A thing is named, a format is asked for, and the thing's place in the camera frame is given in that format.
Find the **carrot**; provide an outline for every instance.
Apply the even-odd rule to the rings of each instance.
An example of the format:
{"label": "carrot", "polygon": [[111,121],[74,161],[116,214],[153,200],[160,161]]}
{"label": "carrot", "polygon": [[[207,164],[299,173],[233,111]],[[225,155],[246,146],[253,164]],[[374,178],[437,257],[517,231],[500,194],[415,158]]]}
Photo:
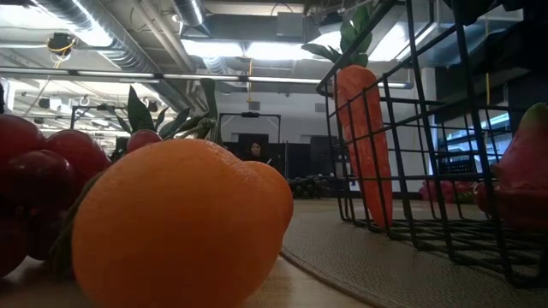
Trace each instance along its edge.
{"label": "carrot", "polygon": [[[377,77],[367,68],[360,65],[350,65],[343,68],[337,76],[337,105],[348,102],[349,99],[361,93],[361,91],[377,82]],[[383,127],[383,115],[380,108],[380,94],[378,87],[375,86],[366,94],[367,106],[371,118],[372,130],[378,130]],[[354,136],[361,137],[369,133],[366,122],[366,110],[362,97],[358,97],[349,104],[352,113],[352,122],[354,124]],[[347,141],[352,140],[352,130],[350,127],[350,118],[348,108],[342,108],[338,111],[339,119],[342,125],[342,132]],[[377,152],[378,168],[381,177],[390,177],[390,163],[388,160],[388,145],[384,133],[376,134],[374,137],[375,149]],[[375,162],[373,161],[371,140],[369,138],[356,141],[357,154],[360,159],[360,170],[356,160],[356,149],[354,143],[348,145],[350,154],[350,165],[354,174],[357,176],[361,172],[363,178],[375,178]],[[380,198],[380,191],[376,181],[362,181],[366,207],[371,212],[373,220],[381,228],[385,227],[383,206]],[[386,205],[386,215],[388,223],[392,224],[392,182],[383,181],[382,190],[384,195],[384,204]]]}

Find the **plastic carrot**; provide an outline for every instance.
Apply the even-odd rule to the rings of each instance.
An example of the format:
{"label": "plastic carrot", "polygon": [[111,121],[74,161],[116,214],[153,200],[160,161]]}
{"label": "plastic carrot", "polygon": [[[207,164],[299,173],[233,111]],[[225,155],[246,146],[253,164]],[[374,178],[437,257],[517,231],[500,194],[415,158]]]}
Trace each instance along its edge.
{"label": "plastic carrot", "polygon": [[[350,21],[345,21],[341,25],[341,50],[344,52],[356,39],[358,33],[369,22],[371,8],[368,5],[359,7]],[[367,48],[371,43],[371,35],[369,35],[360,44],[358,49],[350,57],[350,61],[345,68],[342,68],[337,76],[337,107],[347,103],[354,96],[361,94],[364,88],[367,88],[377,82],[377,77],[369,69],[367,65]],[[333,62],[336,62],[341,54],[330,47],[325,48],[318,44],[305,44],[302,46],[304,50],[308,50],[313,54],[326,57]],[[378,87],[374,86],[366,93],[366,103],[369,110],[371,128],[373,131],[383,127],[383,115],[380,108],[380,94]],[[353,123],[354,136],[361,137],[369,133],[367,129],[366,121],[366,106],[362,96],[352,101],[350,105],[350,112],[352,114],[352,121],[348,115],[348,108],[342,108],[338,111],[339,120],[342,124],[342,133],[346,140],[352,140],[352,127],[350,123]],[[376,134],[374,137],[375,149],[377,152],[377,161],[380,177],[390,177],[390,164],[388,160],[388,145],[386,143],[386,135],[384,133]],[[370,139],[360,139],[356,141],[356,147],[354,143],[348,145],[350,155],[350,165],[355,175],[361,175],[363,178],[375,178],[377,172],[375,169],[375,163],[373,160],[373,153]],[[357,157],[360,160],[360,168],[358,169]],[[383,181],[382,187],[378,186],[376,181],[363,181],[362,189],[366,198],[367,209],[372,214],[373,220],[380,226],[384,227],[384,214],[383,205],[381,200],[381,189],[384,195],[384,204],[386,207],[387,221],[392,224],[392,182]]]}

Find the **plastic orange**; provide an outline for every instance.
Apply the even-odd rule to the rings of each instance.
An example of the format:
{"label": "plastic orange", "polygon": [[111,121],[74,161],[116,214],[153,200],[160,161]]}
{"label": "plastic orange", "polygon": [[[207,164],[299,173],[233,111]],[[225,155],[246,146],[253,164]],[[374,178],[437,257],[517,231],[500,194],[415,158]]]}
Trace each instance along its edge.
{"label": "plastic orange", "polygon": [[266,185],[222,147],[176,139],[132,152],[74,219],[73,267],[103,307],[238,307],[282,245]]}
{"label": "plastic orange", "polygon": [[263,187],[267,189],[266,194],[271,196],[263,202],[271,204],[270,206],[278,210],[279,216],[282,219],[283,231],[285,232],[293,217],[293,194],[288,182],[276,169],[266,163],[249,161],[245,162],[245,164],[259,174],[264,184]]}

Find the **black wire basket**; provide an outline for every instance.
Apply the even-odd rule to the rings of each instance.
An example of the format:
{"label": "black wire basket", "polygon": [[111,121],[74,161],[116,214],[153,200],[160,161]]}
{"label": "black wire basket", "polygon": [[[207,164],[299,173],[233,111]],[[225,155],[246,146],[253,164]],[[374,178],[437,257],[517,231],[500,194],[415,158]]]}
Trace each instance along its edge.
{"label": "black wire basket", "polygon": [[[410,56],[403,60],[391,71],[382,75],[377,83],[384,85],[384,97],[381,102],[386,104],[388,121],[380,129],[372,130],[371,115],[367,104],[367,92],[377,86],[377,83],[362,89],[361,93],[348,100],[338,102],[337,72],[343,63],[347,61],[355,47],[372,31],[382,20],[384,15],[398,1],[383,1],[376,13],[371,18],[371,23],[358,36],[357,40],[342,55],[330,72],[322,79],[317,87],[319,94],[325,96],[326,119],[330,135],[331,163],[336,172],[334,181],[339,183],[334,192],[337,197],[339,214],[343,221],[351,222],[357,227],[366,228],[371,232],[385,233],[391,240],[409,241],[416,249],[421,251],[442,252],[455,264],[467,266],[479,266],[504,275],[509,283],[516,287],[547,287],[548,286],[548,241],[547,235],[514,229],[500,218],[500,209],[495,198],[493,183],[496,179],[490,170],[490,164],[496,163],[502,156],[497,149],[497,140],[500,136],[513,132],[509,126],[500,126],[493,122],[493,115],[500,115],[515,110],[508,106],[477,104],[477,96],[474,92],[472,72],[469,68],[468,50],[465,40],[463,25],[458,21],[455,25],[440,33],[432,41],[418,49],[414,39],[413,7],[411,0],[405,1]],[[453,9],[458,7],[457,1],[453,1]],[[418,56],[438,42],[456,33],[461,63],[464,67],[463,79],[466,79],[467,99],[455,103],[442,103],[425,99]],[[413,70],[418,99],[393,98],[390,94],[389,78],[399,69]],[[335,101],[335,107],[330,104],[329,97]],[[350,127],[354,127],[353,121],[357,115],[351,112],[353,102],[363,101],[367,124],[366,133],[357,135],[354,129],[346,137],[340,117],[348,114]],[[406,104],[412,111],[411,116],[396,120],[394,106]],[[432,121],[436,115],[447,111],[455,112],[459,116],[458,124],[435,124]],[[332,127],[332,119],[337,120],[337,127]],[[401,129],[413,129],[418,135],[418,145],[412,149],[405,147],[402,142]],[[389,147],[389,155],[394,157],[396,165],[391,166],[391,176],[383,177],[379,172],[379,161],[375,151],[375,138],[378,134],[386,134],[392,139],[393,146]],[[372,160],[375,166],[375,176],[365,177],[361,174],[360,156],[357,151],[353,154],[349,147],[356,148],[359,142],[368,142],[372,149]],[[456,145],[461,145],[459,151],[454,150]],[[406,166],[405,156],[414,155],[421,157],[421,166],[414,166],[421,172],[410,174],[409,166]],[[358,164],[353,174],[346,166],[353,158]],[[370,209],[366,202],[364,183],[376,182],[376,188],[381,196],[384,226],[379,226],[371,217]],[[395,219],[388,222],[389,208],[382,196],[384,181],[397,183],[400,188],[402,212],[395,212]],[[428,201],[412,200],[409,185],[412,182],[424,182],[423,193]],[[357,182],[360,188],[361,200],[352,194],[350,184]],[[474,204],[464,205],[457,195],[456,187],[460,183],[482,183],[485,186],[487,209],[480,211]],[[454,193],[454,198],[448,202],[444,187],[449,187]]]}

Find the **wooden table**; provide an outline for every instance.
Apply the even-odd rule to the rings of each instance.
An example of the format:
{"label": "wooden table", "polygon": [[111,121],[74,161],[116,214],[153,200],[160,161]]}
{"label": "wooden table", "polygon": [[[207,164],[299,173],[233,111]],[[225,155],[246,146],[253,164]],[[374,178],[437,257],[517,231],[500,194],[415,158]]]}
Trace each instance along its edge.
{"label": "wooden table", "polygon": [[[295,214],[336,210],[334,205],[332,201],[297,202]],[[75,283],[52,283],[47,278],[47,269],[44,269],[41,264],[27,258],[19,268],[0,280],[0,307],[92,307],[92,303],[86,299]],[[366,308],[369,306],[327,287],[284,259],[278,258],[261,289],[244,305],[244,308],[254,307]]]}

